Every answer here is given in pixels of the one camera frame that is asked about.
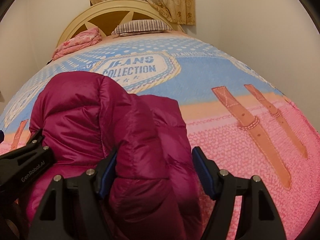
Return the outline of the striped grey pillow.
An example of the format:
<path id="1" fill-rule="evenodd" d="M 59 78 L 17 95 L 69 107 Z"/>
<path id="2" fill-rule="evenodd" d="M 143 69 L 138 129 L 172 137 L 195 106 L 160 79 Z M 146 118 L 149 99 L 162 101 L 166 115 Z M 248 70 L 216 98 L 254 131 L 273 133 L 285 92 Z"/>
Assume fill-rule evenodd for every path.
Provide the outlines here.
<path id="1" fill-rule="evenodd" d="M 154 33 L 172 31 L 172 28 L 161 20 L 132 20 L 118 25 L 111 35 Z"/>

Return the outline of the blue pink printed bedspread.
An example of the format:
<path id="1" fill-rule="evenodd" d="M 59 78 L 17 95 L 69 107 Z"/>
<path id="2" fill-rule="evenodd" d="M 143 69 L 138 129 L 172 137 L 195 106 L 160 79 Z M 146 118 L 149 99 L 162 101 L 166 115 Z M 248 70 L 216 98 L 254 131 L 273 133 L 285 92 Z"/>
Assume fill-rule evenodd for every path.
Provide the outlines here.
<path id="1" fill-rule="evenodd" d="M 200 239 L 319 239 L 319 133 L 248 66 L 176 32 L 109 36 L 43 67 L 1 115 L 1 155 L 35 134 L 35 101 L 66 72 L 101 74 L 129 94 L 177 101 L 199 182 Z M 20 202 L 31 186 L 13 203 L 21 229 L 10 227 L 19 239 L 29 239 L 33 223 Z"/>

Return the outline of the cream wooden headboard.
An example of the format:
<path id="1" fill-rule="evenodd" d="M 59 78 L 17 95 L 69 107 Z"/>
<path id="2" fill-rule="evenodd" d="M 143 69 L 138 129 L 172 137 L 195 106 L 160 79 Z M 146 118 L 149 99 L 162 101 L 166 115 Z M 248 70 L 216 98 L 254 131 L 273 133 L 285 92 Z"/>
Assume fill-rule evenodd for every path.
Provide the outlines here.
<path id="1" fill-rule="evenodd" d="M 131 20 L 151 19 L 165 22 L 174 31 L 184 31 L 179 24 L 169 22 L 147 2 L 140 0 L 109 0 L 95 4 L 76 16 L 63 31 L 57 44 L 61 44 L 90 28 L 99 28 L 102 37 L 107 37 L 120 24 Z"/>

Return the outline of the magenta quilted down jacket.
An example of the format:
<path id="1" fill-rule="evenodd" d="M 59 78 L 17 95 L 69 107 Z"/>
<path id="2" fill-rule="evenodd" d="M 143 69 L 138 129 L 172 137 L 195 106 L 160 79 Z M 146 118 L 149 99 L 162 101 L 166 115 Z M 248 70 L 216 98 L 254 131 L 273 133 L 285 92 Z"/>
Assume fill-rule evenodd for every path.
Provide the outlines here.
<path id="1" fill-rule="evenodd" d="M 53 177 L 76 177 L 117 151 L 116 179 L 104 216 L 114 239 L 200 239 L 199 182 L 177 101 L 129 94 L 90 72 L 54 76 L 31 113 L 55 155 L 21 197 L 31 224 Z"/>

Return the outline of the folded pink blanket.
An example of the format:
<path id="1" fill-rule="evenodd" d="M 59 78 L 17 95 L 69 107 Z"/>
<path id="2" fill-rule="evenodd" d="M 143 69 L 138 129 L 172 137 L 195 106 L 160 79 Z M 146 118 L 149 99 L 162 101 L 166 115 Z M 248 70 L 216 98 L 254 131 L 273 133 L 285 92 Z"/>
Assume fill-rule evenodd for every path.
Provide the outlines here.
<path id="1" fill-rule="evenodd" d="M 61 43 L 53 52 L 52 60 L 55 61 L 65 55 L 93 46 L 102 41 L 102 36 L 97 27 L 80 32 L 75 37 Z"/>

